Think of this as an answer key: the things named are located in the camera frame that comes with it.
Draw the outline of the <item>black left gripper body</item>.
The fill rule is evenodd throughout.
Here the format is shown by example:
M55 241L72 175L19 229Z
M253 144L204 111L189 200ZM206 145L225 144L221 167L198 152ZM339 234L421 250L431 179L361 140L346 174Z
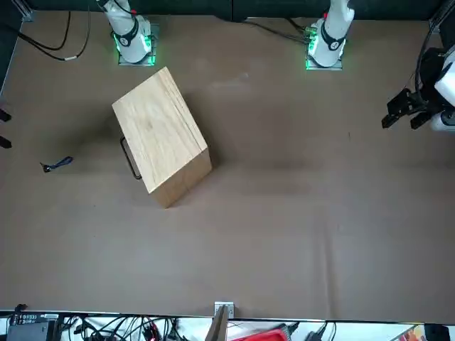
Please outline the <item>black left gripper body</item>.
M423 111L432 110L431 107L441 102L440 95L434 88L444 65L444 49L429 48L422 56L420 68L417 71L415 98L419 108Z

